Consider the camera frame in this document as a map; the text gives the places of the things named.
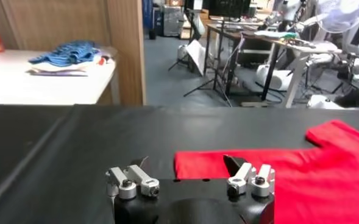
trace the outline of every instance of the black table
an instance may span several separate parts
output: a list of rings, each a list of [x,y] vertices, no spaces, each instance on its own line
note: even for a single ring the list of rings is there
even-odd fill
[[[5,180],[68,110],[0,106],[0,188],[5,187]]]
[[[359,129],[359,111],[76,106],[0,200],[0,224],[113,223],[109,167],[150,156],[152,177],[174,178],[178,150],[311,147],[305,130],[331,119]]]

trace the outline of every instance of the electric fan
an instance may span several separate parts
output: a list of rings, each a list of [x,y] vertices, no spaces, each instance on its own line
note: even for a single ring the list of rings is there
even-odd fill
[[[358,23],[359,0],[319,0],[316,18],[326,32],[343,33]]]

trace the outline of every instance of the white device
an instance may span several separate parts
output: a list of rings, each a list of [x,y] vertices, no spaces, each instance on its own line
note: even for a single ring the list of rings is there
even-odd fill
[[[202,10],[203,0],[192,0],[186,5],[188,9]]]

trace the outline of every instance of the red t-shirt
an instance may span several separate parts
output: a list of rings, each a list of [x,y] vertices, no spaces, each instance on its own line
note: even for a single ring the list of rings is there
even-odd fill
[[[359,223],[359,131],[341,121],[310,128],[313,149],[177,152],[178,179],[227,178],[223,155],[275,169],[276,223]]]

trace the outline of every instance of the screw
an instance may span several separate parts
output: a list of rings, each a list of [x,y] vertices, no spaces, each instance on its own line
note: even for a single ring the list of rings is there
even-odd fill
[[[236,197],[239,194],[237,187],[229,186],[228,187],[228,196],[229,197]]]
[[[255,184],[262,185],[266,182],[266,180],[263,177],[256,177],[255,178]]]
[[[123,180],[123,187],[130,187],[132,185],[132,181],[131,180]]]
[[[152,187],[149,193],[151,194],[152,197],[157,197],[157,195],[159,194],[159,188]]]

